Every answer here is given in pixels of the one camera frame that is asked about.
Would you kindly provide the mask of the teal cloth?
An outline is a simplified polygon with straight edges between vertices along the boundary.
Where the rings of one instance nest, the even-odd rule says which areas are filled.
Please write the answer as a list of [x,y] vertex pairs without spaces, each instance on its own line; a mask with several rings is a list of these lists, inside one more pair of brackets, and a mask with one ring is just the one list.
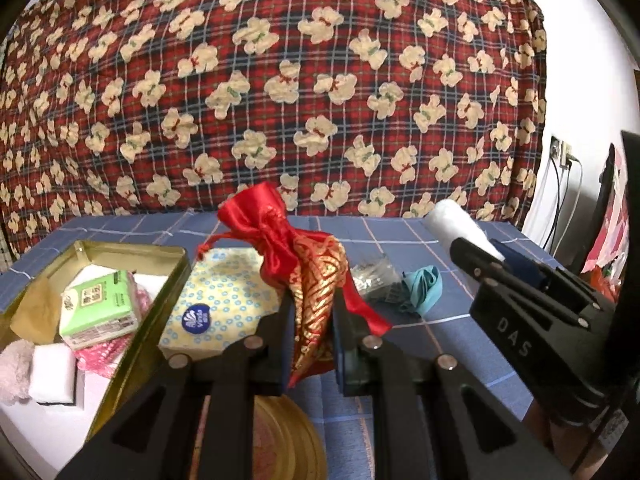
[[442,298],[443,290],[442,276],[436,266],[424,266],[404,273],[401,280],[400,310],[424,318]]

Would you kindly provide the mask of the cotton swab plastic bag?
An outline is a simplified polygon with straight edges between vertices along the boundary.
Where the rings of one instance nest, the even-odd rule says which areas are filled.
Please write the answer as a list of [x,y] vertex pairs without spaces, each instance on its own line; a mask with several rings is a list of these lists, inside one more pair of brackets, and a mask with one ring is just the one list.
[[401,275],[386,255],[358,263],[350,273],[357,292],[364,300],[400,304],[405,299]]

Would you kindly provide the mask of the green tissue pack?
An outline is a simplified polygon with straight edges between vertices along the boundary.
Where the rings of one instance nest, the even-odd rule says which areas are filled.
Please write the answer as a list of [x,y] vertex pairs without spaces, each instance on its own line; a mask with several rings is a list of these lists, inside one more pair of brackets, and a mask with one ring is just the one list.
[[140,325],[134,278],[119,270],[67,287],[62,293],[60,335],[72,350],[133,333]]

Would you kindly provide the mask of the fluffy pink puff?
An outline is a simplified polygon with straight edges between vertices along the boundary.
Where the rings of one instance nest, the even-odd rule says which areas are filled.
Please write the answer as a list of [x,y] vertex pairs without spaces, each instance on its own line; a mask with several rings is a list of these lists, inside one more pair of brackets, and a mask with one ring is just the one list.
[[1,403],[13,405],[29,398],[30,370],[35,345],[24,339],[13,341],[0,354]]

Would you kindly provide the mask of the tan sponge block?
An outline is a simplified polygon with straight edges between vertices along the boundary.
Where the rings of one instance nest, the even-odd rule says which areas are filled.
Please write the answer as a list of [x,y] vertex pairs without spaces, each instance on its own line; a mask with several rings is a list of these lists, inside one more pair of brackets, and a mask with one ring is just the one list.
[[61,342],[62,293],[70,284],[68,276],[35,278],[18,297],[8,326],[9,342],[26,340],[32,344]]

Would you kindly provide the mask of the red gold drawstring pouch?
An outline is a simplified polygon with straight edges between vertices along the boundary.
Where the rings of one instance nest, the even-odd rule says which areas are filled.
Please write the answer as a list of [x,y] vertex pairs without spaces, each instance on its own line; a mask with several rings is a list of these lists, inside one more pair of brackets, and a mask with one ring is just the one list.
[[382,336],[390,330],[390,323],[356,289],[342,243],[329,233],[292,226],[274,184],[262,182],[235,194],[224,202],[217,218],[228,231],[213,234],[198,246],[200,260],[218,240],[240,240],[262,256],[262,280],[292,292],[295,325],[290,387],[333,368],[329,330],[337,292],[343,294],[347,311],[367,322],[371,334]]

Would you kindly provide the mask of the orange plastic bag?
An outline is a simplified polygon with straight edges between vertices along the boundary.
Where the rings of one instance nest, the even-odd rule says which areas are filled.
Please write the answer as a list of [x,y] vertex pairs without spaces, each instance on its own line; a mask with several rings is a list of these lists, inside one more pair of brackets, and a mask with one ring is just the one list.
[[620,282],[613,280],[609,275],[606,275],[600,266],[595,266],[589,273],[589,284],[597,292],[600,292],[608,300],[618,303],[620,299],[620,289],[622,285]]

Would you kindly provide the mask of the white foam tin liner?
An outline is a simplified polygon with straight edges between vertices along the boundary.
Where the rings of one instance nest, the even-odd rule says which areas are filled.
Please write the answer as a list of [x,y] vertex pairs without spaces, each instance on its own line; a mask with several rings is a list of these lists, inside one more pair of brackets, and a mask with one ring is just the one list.
[[[90,263],[63,280],[76,285],[115,270]],[[168,271],[137,270],[134,280],[155,299],[168,279]],[[35,278],[35,271],[9,270],[1,274],[1,307],[9,307],[18,292]],[[1,403],[1,429],[26,464],[40,479],[54,479],[84,444],[108,380],[78,372],[74,405],[40,405],[34,400]]]

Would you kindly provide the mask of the round gold pink tin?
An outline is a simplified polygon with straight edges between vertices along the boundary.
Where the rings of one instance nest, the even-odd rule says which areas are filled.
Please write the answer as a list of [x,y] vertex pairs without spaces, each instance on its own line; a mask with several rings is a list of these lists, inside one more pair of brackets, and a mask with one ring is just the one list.
[[288,396],[255,399],[253,478],[328,478],[326,452],[318,432]]

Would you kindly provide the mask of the gold rectangular tin box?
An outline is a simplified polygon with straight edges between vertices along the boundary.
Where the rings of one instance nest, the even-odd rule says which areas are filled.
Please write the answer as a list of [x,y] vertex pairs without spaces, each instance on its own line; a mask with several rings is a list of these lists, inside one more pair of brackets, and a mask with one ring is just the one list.
[[32,345],[1,403],[1,455],[53,479],[163,361],[160,332],[191,271],[181,247],[78,240],[1,292],[1,344]]

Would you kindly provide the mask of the floral tissue box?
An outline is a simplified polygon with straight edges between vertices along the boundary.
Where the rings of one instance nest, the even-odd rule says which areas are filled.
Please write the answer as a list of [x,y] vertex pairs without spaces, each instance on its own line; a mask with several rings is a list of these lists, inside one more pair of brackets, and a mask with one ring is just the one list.
[[260,276],[264,258],[254,248],[215,248],[196,262],[160,335],[165,358],[218,356],[252,336],[277,312],[282,294]]

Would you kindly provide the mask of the red plaid bear blanket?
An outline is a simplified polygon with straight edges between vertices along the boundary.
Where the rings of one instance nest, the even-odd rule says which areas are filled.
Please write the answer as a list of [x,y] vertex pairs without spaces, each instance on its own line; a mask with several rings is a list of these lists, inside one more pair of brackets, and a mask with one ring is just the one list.
[[544,130],[534,0],[39,0],[1,48],[1,232],[215,210],[520,226]]

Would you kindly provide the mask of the wall power socket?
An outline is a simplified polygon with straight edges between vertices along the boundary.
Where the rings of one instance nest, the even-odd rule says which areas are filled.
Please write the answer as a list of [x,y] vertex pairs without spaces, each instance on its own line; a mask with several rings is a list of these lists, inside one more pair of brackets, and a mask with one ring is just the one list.
[[572,148],[570,147],[570,144],[568,144],[567,142],[562,141],[560,143],[559,162],[562,169],[570,169],[570,166],[572,166],[573,155],[570,151],[571,149]]
[[549,156],[551,159],[558,160],[560,157],[561,151],[561,141],[555,136],[551,137],[550,148],[549,148]]

